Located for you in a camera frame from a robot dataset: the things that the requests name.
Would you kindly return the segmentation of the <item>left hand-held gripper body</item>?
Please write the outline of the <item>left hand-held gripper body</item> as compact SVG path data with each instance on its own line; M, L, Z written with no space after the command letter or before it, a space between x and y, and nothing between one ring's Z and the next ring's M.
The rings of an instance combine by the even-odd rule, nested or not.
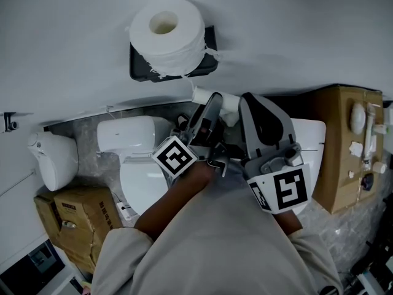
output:
M211 131L172 130L169 137L153 152L152 158L170 177L179 177L193 163L206 162L226 174L230 161L227 147L221 142L209 142Z

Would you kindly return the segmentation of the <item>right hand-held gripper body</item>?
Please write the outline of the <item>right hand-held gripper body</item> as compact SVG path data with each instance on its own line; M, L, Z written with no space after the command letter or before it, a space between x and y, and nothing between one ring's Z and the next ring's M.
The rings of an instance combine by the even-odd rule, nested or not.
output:
M309 165L294 143L245 164L247 183L259 207L280 214L309 202Z

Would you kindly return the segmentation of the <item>white paper core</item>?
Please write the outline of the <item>white paper core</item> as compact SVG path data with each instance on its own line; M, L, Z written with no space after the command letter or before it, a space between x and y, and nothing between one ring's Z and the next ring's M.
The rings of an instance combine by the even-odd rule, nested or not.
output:
M214 92L210 90L206 90L201 87L195 87L193 89L192 102L198 104L206 104L213 93ZM223 99L221 109L224 110L224 112L238 112L238 105L240 101L239 96L231 95L224 92L218 93L222 96Z

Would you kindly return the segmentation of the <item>white toilet paper roll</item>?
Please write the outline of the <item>white toilet paper roll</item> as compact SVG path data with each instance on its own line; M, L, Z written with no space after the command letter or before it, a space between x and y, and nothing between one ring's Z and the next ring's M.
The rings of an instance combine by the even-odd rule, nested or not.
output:
M131 45L161 79L186 77L206 54L220 58L218 51L207 46L199 9L187 0L148 4L134 16L129 36Z

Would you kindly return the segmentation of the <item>person's left forearm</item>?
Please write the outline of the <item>person's left forearm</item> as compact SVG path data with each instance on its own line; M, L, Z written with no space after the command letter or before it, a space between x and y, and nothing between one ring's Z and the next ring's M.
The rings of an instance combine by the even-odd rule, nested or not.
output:
M186 204L201 192L215 176L215 169L205 162L194 163L136 221L134 228L155 241Z

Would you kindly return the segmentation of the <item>person's right forearm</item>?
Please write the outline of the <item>person's right forearm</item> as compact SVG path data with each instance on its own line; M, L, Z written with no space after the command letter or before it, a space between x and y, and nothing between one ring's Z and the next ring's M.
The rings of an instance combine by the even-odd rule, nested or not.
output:
M273 217L286 235L303 229L301 222L292 210L274 214Z

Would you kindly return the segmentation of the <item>white toilet with rounded tank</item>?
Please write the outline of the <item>white toilet with rounded tank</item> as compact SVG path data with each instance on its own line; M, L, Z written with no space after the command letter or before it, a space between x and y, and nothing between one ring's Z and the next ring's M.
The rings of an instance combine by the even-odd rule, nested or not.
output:
M118 155L122 191L126 202L138 215L168 190L167 177L152 154L173 128L172 122L152 116L127 117L98 124L99 150Z

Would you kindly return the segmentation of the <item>small crumpled white paper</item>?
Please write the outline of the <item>small crumpled white paper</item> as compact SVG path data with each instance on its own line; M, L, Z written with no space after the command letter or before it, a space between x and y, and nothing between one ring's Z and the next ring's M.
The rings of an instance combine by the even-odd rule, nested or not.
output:
M351 142L351 145L349 147L349 153L351 155L361 158L362 154L363 154L363 150L364 150L364 147L363 147L362 143L358 143L356 141Z

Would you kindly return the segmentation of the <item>black toilet paper holder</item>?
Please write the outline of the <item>black toilet paper holder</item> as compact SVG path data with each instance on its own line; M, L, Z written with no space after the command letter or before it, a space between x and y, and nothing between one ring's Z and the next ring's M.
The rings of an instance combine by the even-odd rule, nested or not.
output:
M204 36L206 46L210 49L217 50L216 34L214 26L205 28ZM198 77L207 76L214 72L218 67L219 62L214 58L213 55L205 54L203 60L187 77ZM151 70L150 65L145 59L135 50L130 44L130 60L129 60L129 74L134 81L145 82L151 81L153 83L171 81L175 79L181 79L181 76L165 76L160 79L158 73Z

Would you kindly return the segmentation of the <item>white power strip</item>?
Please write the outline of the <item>white power strip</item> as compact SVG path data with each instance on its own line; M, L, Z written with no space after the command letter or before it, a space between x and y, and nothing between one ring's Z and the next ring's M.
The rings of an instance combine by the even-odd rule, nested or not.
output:
M132 209L132 207L127 202L117 202L116 203L119 212L126 221L131 222L138 214Z

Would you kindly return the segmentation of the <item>white wrapped oval object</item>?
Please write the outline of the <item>white wrapped oval object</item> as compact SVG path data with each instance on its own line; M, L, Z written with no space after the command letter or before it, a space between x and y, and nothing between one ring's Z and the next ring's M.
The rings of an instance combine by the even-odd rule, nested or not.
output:
M354 103L351 111L350 128L355 135L362 133L365 127L366 113L360 103Z

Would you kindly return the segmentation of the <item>white plastic drain pipe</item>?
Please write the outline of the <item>white plastic drain pipe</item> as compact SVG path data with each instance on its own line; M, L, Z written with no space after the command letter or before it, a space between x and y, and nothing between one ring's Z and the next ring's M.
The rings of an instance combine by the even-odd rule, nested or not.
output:
M363 162L367 163L371 159L372 132L375 123L375 107L371 103L367 103L367 123L365 131L365 142L363 152Z

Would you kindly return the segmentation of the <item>person's light grey shirt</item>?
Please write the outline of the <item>person's light grey shirt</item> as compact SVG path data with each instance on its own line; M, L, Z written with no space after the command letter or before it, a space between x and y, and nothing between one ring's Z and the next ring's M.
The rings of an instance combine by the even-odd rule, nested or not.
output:
M241 174L215 173L155 241L134 226L111 230L91 295L343 295L343 286L318 234L286 235Z

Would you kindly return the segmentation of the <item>white appliance with dark panel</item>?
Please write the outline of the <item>white appliance with dark panel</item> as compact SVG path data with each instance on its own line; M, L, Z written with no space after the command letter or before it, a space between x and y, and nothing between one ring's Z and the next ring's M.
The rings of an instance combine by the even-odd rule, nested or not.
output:
M65 256L45 241L0 273L0 295L81 295Z

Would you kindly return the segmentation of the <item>black wall bracket with pipe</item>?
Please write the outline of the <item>black wall bracket with pipe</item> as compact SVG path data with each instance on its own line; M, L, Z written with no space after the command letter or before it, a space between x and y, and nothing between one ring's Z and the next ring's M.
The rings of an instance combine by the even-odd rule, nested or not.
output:
M18 122L12 120L12 117L16 115L16 112L0 113L0 119L3 121L2 125L0 125L0 133L12 132L19 127Z

